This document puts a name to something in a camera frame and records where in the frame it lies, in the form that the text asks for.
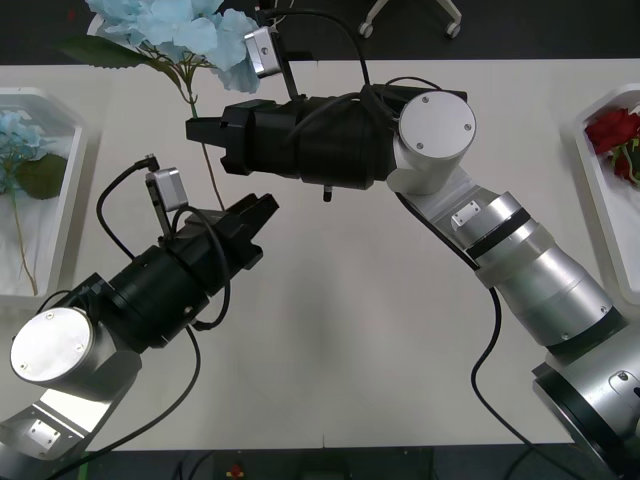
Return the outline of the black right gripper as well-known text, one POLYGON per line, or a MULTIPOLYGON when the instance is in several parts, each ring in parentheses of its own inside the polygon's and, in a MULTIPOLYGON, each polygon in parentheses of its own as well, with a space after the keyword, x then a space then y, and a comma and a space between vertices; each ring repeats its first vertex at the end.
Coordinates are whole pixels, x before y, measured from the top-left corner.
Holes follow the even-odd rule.
POLYGON ((228 106, 220 117, 186 121, 188 140, 225 149, 224 170, 234 175, 253 172, 298 178, 296 153, 285 146, 298 123, 300 102, 283 105, 272 100, 251 100, 228 106))

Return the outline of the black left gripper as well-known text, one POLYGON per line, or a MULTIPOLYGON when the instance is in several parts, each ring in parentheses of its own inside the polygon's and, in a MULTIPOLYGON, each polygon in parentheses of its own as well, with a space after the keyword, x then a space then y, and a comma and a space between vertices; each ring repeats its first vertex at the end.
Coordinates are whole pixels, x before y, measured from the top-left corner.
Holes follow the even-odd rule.
POLYGON ((254 237, 279 209, 272 194, 249 194, 225 211, 182 207, 169 237, 169 290, 176 298, 230 293, 233 277, 263 256, 254 237))

